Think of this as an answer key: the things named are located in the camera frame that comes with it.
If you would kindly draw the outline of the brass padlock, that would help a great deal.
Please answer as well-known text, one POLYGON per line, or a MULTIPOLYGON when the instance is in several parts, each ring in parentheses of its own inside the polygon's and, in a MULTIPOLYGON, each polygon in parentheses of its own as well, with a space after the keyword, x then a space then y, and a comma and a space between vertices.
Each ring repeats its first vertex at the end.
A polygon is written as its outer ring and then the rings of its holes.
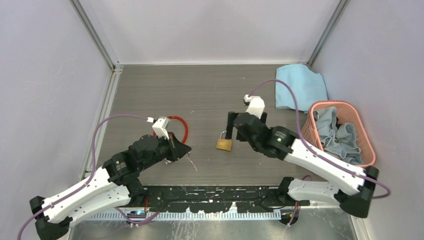
POLYGON ((216 149, 221 151, 230 152, 232 150, 232 140, 226 139, 226 131, 220 133, 219 138, 217 139, 216 149))

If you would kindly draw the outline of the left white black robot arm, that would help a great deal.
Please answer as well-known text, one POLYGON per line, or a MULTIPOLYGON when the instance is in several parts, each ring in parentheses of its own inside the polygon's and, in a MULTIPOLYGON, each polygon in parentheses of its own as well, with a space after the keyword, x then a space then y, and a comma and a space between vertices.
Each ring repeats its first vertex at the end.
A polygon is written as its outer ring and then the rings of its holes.
POLYGON ((167 137, 143 135, 127 150, 105 161, 88 179, 51 197, 30 200, 41 240, 57 240, 79 222, 105 210, 141 206, 146 190, 140 173, 163 161, 175 162, 192 148, 170 132, 167 137))

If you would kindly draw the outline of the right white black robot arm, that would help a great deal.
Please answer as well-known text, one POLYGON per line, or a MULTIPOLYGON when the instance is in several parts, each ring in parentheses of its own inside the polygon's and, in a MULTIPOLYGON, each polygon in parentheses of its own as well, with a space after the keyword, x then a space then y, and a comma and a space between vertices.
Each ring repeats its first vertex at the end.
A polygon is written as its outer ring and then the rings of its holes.
POLYGON ((300 201, 338 205, 346 213, 367 218, 379 170, 351 165, 303 143, 299 135, 285 127, 267 127, 265 121, 248 112, 228 112, 226 136, 237 129, 236 139, 247 142, 255 152, 268 158, 286 161, 324 178, 305 181, 284 177, 277 189, 279 202, 293 206, 300 201))

